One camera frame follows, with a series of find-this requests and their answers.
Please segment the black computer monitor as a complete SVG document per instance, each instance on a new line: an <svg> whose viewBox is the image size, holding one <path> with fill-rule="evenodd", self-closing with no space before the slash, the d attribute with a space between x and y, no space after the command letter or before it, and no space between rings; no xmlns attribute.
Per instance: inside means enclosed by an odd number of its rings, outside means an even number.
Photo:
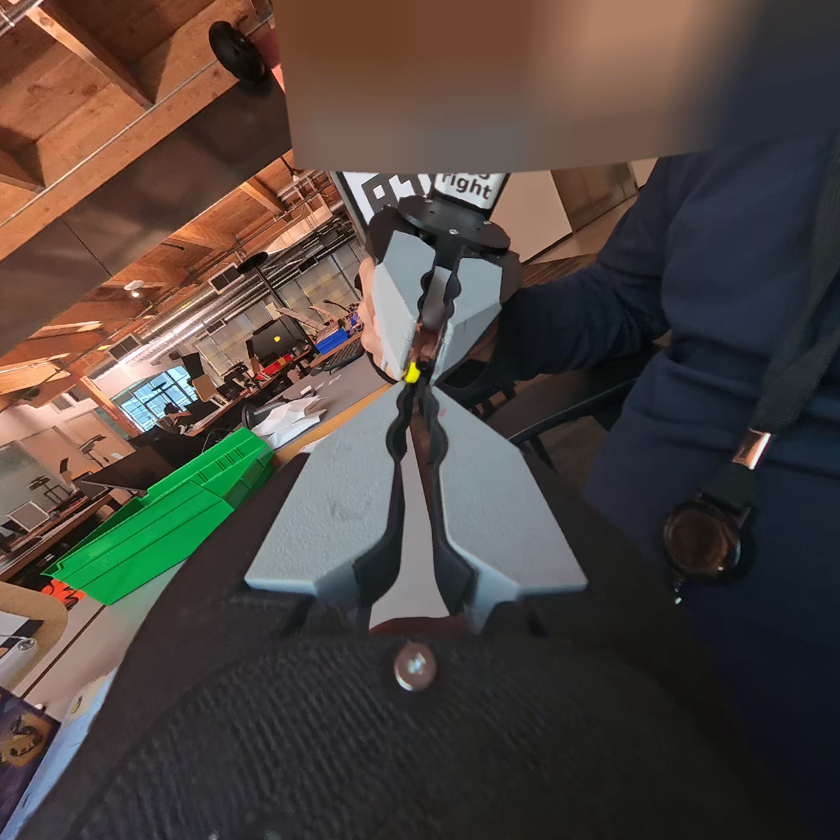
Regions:
<svg viewBox="0 0 840 840"><path fill-rule="evenodd" d="M263 370L286 355L294 357L317 349L299 321L287 316L263 325L246 340L245 347L254 371Z"/></svg>

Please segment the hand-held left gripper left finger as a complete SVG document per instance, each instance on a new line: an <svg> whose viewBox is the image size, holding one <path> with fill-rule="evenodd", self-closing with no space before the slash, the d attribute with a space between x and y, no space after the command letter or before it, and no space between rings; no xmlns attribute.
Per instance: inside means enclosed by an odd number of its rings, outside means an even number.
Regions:
<svg viewBox="0 0 840 840"><path fill-rule="evenodd" d="M412 414L413 387L396 384L316 444L245 573L251 589L349 611L388 592L401 565Z"/></svg>

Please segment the person's navy clothing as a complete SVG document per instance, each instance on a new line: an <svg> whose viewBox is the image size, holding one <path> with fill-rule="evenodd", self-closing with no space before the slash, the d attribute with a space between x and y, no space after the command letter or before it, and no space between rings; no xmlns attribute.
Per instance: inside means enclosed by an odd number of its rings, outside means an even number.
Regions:
<svg viewBox="0 0 840 840"><path fill-rule="evenodd" d="M588 498L663 564L662 524L735 453L800 314L834 132L660 158L601 253L671 331L627 398ZM754 566L681 608L754 748L817 838L838 838L838 360L759 467Z"/></svg>

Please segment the person's right forearm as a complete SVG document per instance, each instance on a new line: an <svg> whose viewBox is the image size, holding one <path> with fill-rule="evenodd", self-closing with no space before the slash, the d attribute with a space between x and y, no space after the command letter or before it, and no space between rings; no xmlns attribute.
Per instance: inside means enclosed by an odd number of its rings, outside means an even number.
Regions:
<svg viewBox="0 0 840 840"><path fill-rule="evenodd" d="M603 251L571 275L517 291L500 310L486 381L587 370L647 348L668 330L664 265L661 257Z"/></svg>

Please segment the purple printed box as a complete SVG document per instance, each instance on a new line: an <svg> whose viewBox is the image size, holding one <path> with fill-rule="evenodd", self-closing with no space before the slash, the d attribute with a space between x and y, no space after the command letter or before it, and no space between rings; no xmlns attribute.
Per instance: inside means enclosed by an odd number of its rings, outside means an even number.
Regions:
<svg viewBox="0 0 840 840"><path fill-rule="evenodd" d="M4 829L47 750L60 722L1 688L1 828Z"/></svg>

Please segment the silver ventilation duct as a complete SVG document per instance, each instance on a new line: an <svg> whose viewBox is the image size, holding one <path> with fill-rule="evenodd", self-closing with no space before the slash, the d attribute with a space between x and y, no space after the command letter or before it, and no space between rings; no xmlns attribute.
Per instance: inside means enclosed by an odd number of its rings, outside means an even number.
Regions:
<svg viewBox="0 0 840 840"><path fill-rule="evenodd" d="M183 311L173 320L143 332L135 357L141 361L154 361L216 322L226 323L233 320L246 309L262 301L274 302L278 307L287 306L287 301L282 296L272 293L267 287L241 287L233 290L231 296L218 296L215 301L210 301L199 309Z"/></svg>

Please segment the green plastic bin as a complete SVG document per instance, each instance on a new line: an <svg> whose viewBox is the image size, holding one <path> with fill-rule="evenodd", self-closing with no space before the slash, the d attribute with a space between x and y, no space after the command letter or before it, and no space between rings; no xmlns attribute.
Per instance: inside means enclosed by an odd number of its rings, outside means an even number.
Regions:
<svg viewBox="0 0 840 840"><path fill-rule="evenodd" d="M274 471L274 452L246 428L155 483L44 572L112 605L186 560Z"/></svg>

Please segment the brown lego piece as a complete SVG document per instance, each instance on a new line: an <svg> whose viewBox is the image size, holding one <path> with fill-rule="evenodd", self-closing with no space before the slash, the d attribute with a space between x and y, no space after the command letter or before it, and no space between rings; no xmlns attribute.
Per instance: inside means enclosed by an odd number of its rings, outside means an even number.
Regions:
<svg viewBox="0 0 840 840"><path fill-rule="evenodd" d="M413 336L410 361L421 371L434 367L440 347L443 344L450 313L446 310L422 315Z"/></svg>

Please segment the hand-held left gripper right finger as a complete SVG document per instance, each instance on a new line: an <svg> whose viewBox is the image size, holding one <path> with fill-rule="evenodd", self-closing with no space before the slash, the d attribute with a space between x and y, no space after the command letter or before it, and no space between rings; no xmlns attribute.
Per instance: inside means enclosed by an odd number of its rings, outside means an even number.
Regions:
<svg viewBox="0 0 840 840"><path fill-rule="evenodd" d="M423 394L437 588L478 632L500 604L588 580L521 450L436 387Z"/></svg>

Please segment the round cork board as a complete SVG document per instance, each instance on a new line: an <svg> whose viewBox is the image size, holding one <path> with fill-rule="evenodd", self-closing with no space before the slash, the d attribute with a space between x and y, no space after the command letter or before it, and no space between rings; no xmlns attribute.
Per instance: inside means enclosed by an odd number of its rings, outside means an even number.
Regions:
<svg viewBox="0 0 840 840"><path fill-rule="evenodd" d="M44 657L67 629L68 613L52 595L1 582L1 638L35 640L35 659Z"/></svg>

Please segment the black laptop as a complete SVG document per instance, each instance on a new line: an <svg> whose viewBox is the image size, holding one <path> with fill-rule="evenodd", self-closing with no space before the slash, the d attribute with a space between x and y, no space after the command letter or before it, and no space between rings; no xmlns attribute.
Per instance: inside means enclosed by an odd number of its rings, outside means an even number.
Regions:
<svg viewBox="0 0 840 840"><path fill-rule="evenodd" d="M75 477L72 484L87 493L124 490L144 497L149 490L175 472L175 468L151 446L144 446L96 472Z"/></svg>

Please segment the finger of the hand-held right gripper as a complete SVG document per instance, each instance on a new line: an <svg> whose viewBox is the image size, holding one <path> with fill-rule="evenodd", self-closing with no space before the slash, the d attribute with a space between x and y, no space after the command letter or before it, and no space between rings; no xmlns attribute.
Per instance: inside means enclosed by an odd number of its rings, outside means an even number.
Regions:
<svg viewBox="0 0 840 840"><path fill-rule="evenodd" d="M372 297L384 361L399 382L410 361L410 351L426 297L424 286L433 278L436 255L422 239L396 231L383 260L374 269Z"/></svg>
<svg viewBox="0 0 840 840"><path fill-rule="evenodd" d="M501 310L502 268L487 259L459 258L447 285L451 297L430 377L443 377L473 349Z"/></svg>

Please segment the person's right hand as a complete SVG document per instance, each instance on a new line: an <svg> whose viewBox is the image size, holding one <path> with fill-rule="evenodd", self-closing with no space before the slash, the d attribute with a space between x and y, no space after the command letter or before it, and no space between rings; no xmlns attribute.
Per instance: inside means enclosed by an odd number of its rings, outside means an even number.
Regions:
<svg viewBox="0 0 840 840"><path fill-rule="evenodd" d="M360 323L362 325L361 344L366 353L371 357L373 366L378 372L390 382L398 382L401 378L384 361L382 341L375 316L375 306L372 297L372 284L375 273L375 259L371 256L365 257L359 267L359 286L362 300L358 309Z"/></svg>

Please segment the black office chair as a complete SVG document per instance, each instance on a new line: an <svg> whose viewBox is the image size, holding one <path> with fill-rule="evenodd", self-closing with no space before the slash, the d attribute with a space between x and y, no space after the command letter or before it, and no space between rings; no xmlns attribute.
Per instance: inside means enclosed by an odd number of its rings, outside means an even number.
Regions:
<svg viewBox="0 0 840 840"><path fill-rule="evenodd" d="M588 370L547 375L532 381L522 393L512 383L481 385L478 374L485 365L468 360L447 378L442 390L508 442L532 451L553 469L541 436L586 417L610 431L644 368L660 350L652 344Z"/></svg>

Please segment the black caster wheel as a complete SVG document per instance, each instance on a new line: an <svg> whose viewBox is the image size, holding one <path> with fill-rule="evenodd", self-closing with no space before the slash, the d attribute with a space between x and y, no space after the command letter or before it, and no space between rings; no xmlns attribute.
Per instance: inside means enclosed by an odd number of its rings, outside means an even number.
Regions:
<svg viewBox="0 0 840 840"><path fill-rule="evenodd" d="M213 22L208 43L218 63L239 82L258 88L270 76L266 59L256 44L227 21Z"/></svg>

